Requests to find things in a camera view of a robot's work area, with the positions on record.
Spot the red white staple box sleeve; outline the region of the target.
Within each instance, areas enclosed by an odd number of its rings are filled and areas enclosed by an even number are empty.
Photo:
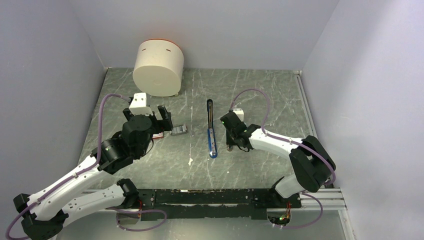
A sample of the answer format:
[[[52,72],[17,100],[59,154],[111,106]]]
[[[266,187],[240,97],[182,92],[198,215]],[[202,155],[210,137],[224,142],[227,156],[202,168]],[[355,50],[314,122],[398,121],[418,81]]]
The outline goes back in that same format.
[[[164,138],[164,133],[163,133],[163,132],[161,132],[161,133],[156,133],[156,134],[154,134],[154,135],[152,136],[152,138],[153,138],[153,139],[162,139],[162,138]]]

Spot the staple box tray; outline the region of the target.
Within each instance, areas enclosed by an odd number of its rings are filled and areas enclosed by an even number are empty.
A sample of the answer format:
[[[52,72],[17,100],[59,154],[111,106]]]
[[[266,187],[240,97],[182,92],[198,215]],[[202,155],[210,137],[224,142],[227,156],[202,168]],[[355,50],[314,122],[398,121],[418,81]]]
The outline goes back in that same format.
[[[188,132],[188,128],[186,124],[180,124],[180,125],[176,125],[172,128],[170,134],[172,136],[179,136],[179,135],[183,135],[186,134]]]

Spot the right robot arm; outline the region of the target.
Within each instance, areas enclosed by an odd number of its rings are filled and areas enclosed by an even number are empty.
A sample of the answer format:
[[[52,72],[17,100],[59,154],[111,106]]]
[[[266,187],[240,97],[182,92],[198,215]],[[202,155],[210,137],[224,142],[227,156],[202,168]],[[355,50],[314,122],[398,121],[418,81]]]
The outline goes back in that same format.
[[[316,193],[335,173],[336,164],[315,136],[290,138],[263,131],[260,125],[246,125],[235,111],[229,111],[220,121],[228,147],[245,152],[261,150],[290,161],[293,174],[283,176],[271,187],[269,199],[275,207],[282,207],[289,197],[303,191]]]

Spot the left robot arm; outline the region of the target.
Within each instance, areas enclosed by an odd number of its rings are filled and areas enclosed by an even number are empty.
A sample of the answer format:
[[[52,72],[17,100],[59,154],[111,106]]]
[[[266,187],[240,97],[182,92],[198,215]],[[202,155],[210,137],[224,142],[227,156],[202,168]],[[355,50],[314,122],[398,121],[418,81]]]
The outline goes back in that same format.
[[[48,240],[66,225],[99,209],[140,207],[139,191],[128,178],[92,195],[78,195],[94,182],[144,157],[155,134],[173,129],[172,114],[163,105],[157,109],[161,119],[154,113],[135,114],[134,110],[124,109],[127,121],[122,129],[93,149],[79,166],[37,193],[17,195],[13,203],[25,239]]]

